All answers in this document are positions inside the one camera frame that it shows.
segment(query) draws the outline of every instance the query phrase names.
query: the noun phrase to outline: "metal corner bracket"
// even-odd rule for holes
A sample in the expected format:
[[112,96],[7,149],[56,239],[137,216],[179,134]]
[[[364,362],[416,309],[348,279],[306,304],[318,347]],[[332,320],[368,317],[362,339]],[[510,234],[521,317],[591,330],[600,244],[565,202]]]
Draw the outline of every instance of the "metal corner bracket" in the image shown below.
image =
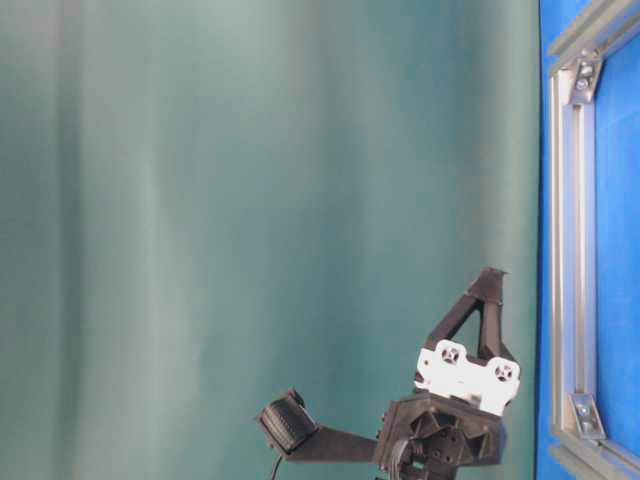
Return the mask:
[[640,479],[596,403],[594,103],[607,57],[640,31],[640,0],[593,0],[549,50],[552,455],[576,478]]

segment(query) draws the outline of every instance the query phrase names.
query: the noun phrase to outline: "screw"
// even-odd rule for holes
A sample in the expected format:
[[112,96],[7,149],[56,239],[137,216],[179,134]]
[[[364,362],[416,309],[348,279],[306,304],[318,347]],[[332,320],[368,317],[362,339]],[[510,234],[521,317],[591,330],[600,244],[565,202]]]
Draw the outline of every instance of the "screw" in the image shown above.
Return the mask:
[[576,82],[576,88],[578,90],[585,90],[589,86],[589,80],[586,78],[581,78]]
[[583,63],[582,68],[580,69],[580,75],[583,77],[590,77],[593,75],[593,65],[589,63]]
[[447,363],[456,364],[459,357],[460,352],[457,348],[445,348],[442,350],[442,359]]
[[513,370],[509,365],[500,365],[496,368],[495,374],[501,382],[508,382],[513,376]]
[[578,414],[581,417],[586,417],[591,413],[591,409],[588,406],[582,404],[576,406],[576,410],[578,410]]

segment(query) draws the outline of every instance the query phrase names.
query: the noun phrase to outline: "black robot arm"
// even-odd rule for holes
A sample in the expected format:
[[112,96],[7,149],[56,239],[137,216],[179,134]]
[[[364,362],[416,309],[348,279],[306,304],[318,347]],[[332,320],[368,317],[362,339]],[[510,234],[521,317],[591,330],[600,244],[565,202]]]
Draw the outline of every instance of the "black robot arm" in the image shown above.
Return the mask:
[[[391,480],[453,480],[460,466],[499,463],[502,414],[520,384],[520,367],[502,343],[503,275],[482,270],[431,331],[413,394],[391,402],[377,440],[316,423],[291,389],[256,417],[269,445],[289,462],[374,463]],[[471,355],[453,338],[475,311],[480,335]]]

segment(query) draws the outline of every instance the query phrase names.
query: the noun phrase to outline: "white mounting plate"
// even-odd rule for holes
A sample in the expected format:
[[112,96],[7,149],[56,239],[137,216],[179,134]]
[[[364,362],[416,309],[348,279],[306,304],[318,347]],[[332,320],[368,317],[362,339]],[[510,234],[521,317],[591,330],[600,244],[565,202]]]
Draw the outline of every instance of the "white mounting plate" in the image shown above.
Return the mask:
[[456,397],[479,410],[502,416],[520,387],[520,366],[494,357],[486,366],[467,359],[467,349],[451,340],[440,340],[435,351],[423,348],[418,357],[422,382],[417,388],[445,398]]

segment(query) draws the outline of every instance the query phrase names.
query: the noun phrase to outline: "black cable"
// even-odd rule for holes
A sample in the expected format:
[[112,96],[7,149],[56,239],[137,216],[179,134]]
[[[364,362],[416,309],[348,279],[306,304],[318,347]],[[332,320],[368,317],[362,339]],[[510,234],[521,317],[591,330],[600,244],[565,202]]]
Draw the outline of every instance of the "black cable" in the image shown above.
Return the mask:
[[282,455],[279,456],[275,463],[273,464],[273,469],[271,470],[271,476],[269,477],[269,480],[276,480],[276,474],[278,473],[278,467],[280,466],[280,464],[282,463]]

